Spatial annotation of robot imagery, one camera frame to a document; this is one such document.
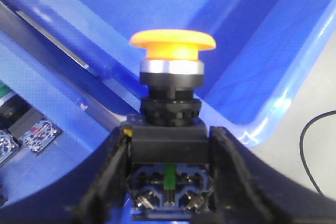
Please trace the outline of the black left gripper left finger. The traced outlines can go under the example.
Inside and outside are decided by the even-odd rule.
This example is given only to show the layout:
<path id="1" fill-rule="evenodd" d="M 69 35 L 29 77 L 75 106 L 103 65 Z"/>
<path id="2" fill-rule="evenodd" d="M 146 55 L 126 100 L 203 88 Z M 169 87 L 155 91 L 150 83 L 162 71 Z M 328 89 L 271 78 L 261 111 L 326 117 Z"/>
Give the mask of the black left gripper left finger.
<path id="1" fill-rule="evenodd" d="M 73 209 L 71 223 L 120 223 L 127 193 L 129 137 L 116 127 L 108 137 L 111 150 L 87 192 Z"/>

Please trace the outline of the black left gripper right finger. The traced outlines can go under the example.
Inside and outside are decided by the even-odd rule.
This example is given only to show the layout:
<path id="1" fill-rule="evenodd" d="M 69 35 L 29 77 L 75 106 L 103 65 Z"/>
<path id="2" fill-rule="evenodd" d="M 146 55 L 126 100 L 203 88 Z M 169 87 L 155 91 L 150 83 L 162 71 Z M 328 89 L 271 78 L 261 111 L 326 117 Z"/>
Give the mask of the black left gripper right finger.
<path id="1" fill-rule="evenodd" d="M 229 132 L 212 126 L 209 136 L 215 205 L 212 223 L 293 223 L 256 185 Z"/>

